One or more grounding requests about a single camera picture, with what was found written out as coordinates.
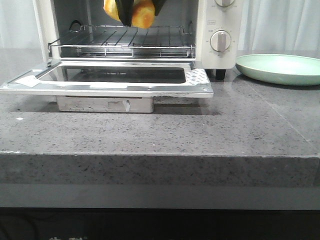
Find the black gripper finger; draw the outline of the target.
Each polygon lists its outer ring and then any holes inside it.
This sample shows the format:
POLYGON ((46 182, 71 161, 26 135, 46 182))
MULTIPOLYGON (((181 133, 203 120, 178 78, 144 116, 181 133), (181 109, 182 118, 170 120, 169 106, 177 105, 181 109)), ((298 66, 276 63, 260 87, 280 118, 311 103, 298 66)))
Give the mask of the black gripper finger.
POLYGON ((167 0, 152 0, 154 5, 154 14, 158 16, 167 0))
POLYGON ((124 26, 132 26, 134 0, 115 0, 119 20, 124 26))

